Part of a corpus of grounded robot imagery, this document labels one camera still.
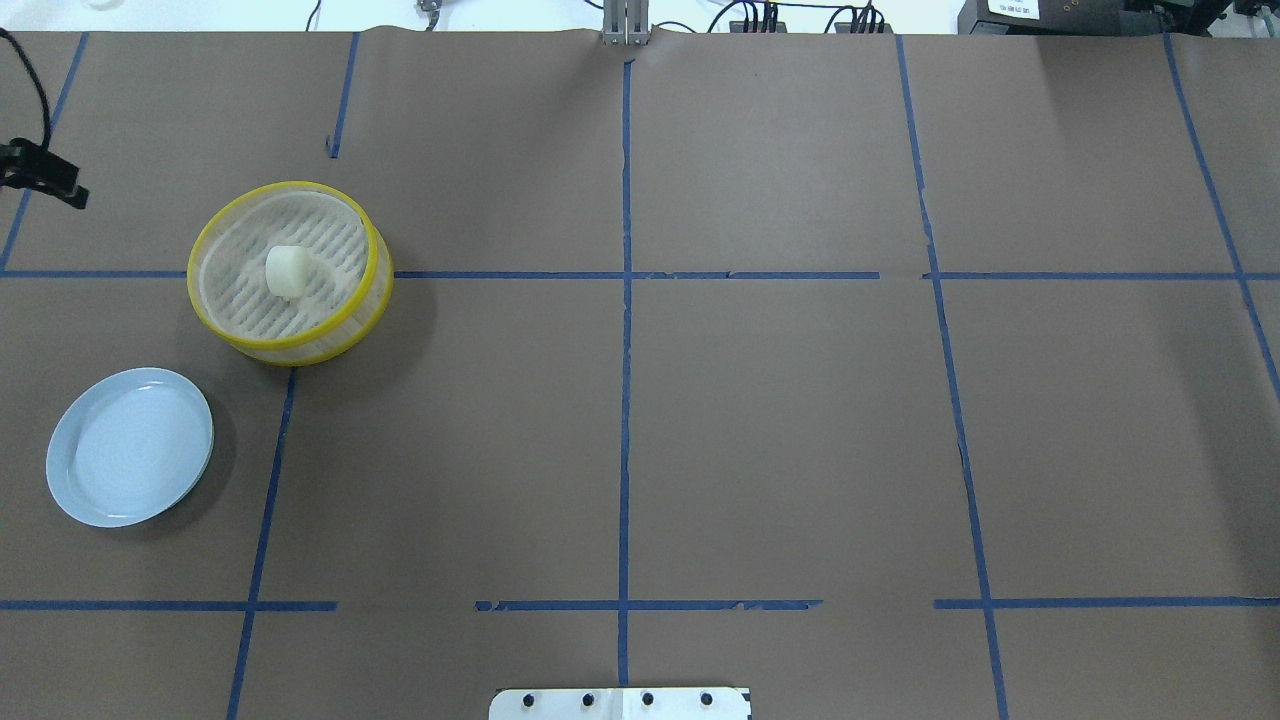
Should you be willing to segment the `white steamed bun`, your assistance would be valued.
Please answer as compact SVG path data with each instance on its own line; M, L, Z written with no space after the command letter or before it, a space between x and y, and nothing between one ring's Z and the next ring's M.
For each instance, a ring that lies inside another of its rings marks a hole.
M268 250L264 281L268 291L285 301L305 296L312 260L308 250L296 245L278 245Z

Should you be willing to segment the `yellow rimmed bamboo steamer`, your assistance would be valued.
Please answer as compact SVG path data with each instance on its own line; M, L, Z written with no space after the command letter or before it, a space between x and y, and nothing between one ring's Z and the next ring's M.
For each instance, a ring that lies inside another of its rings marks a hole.
M305 296L285 301L264 281L268 250L296 245L312 260ZM348 195L310 181L241 195L200 231L186 269L198 319L241 354L306 366L356 346L385 311L394 283L390 251Z

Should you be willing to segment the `light blue plate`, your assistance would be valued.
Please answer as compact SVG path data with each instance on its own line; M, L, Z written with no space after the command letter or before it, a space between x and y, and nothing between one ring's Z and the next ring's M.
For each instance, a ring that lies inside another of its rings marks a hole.
M88 527L140 524L197 486L214 439L212 411L192 380L156 366L118 372L60 416L47 443L47 489Z

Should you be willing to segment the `black equipment box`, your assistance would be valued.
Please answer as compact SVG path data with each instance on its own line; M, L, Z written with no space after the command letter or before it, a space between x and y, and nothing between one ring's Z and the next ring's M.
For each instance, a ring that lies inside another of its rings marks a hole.
M957 35L1142 37L1175 31L1193 1L965 1Z

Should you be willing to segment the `aluminium frame post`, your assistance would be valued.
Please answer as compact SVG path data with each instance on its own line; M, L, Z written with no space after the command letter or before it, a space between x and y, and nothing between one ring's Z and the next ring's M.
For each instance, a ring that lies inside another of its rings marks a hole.
M644 46L650 42L648 0L603 0L602 42L605 46Z

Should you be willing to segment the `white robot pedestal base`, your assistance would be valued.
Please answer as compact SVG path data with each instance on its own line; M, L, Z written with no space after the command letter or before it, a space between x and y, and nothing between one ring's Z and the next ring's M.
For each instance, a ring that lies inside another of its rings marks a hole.
M733 687L504 689L489 719L751 719L750 692Z

